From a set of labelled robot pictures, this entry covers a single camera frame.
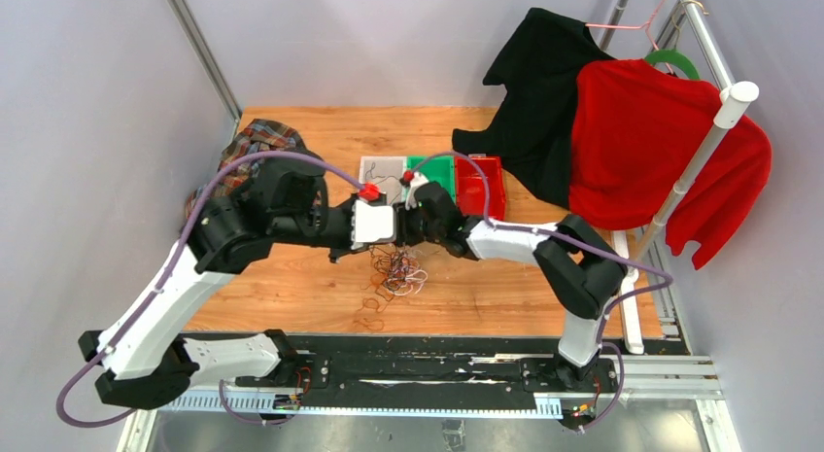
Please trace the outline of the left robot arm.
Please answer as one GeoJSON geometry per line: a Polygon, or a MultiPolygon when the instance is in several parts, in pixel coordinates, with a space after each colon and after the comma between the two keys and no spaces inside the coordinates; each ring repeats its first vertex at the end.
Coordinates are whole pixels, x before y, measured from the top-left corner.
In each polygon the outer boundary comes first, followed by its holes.
{"type": "Polygon", "coordinates": [[[150,410],[191,387],[237,377],[290,385],[298,355],[282,331],[202,340],[183,328],[276,244],[326,248],[337,260],[402,240],[408,210],[377,186],[354,182],[353,194],[332,206],[325,181],[332,165],[299,152],[262,153],[257,161],[258,172],[227,195],[214,196],[208,185],[152,283],[108,329],[81,335],[87,365],[103,369],[94,383],[103,403],[150,410]]]}

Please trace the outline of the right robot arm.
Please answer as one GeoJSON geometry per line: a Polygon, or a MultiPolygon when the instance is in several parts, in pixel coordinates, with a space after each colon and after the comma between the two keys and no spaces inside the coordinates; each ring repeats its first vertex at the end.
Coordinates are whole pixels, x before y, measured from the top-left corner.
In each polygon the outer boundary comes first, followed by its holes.
{"type": "Polygon", "coordinates": [[[504,260],[540,269],[564,308],[564,331],[554,357],[558,382],[577,391],[591,382],[601,352],[604,308],[617,295],[628,267],[581,217],[523,225],[465,215],[435,182],[397,207],[397,243],[438,244],[455,258],[504,260]]]}

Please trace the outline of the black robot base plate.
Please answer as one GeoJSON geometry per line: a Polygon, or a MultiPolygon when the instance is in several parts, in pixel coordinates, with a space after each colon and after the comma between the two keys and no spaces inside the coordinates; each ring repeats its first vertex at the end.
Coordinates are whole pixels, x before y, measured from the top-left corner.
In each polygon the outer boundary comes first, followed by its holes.
{"type": "Polygon", "coordinates": [[[240,387],[301,394],[307,406],[525,410],[535,395],[582,402],[615,392],[613,361],[579,376],[560,370],[554,337],[291,334],[298,359],[240,387]]]}

